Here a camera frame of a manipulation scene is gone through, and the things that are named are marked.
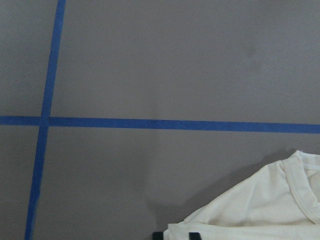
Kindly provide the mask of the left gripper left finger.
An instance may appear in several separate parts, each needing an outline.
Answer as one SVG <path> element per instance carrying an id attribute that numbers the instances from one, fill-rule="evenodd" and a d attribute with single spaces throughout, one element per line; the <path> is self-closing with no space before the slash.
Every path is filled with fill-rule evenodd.
<path id="1" fill-rule="evenodd" d="M 155 231 L 152 233 L 152 240 L 164 240 L 163 231 Z"/>

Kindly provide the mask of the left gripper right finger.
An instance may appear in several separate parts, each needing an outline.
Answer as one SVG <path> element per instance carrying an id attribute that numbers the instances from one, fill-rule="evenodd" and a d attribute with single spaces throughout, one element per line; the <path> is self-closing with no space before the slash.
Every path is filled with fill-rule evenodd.
<path id="1" fill-rule="evenodd" d="M 199 232 L 189 232 L 188 236 L 189 236 L 189 240 L 202 240 Z"/>

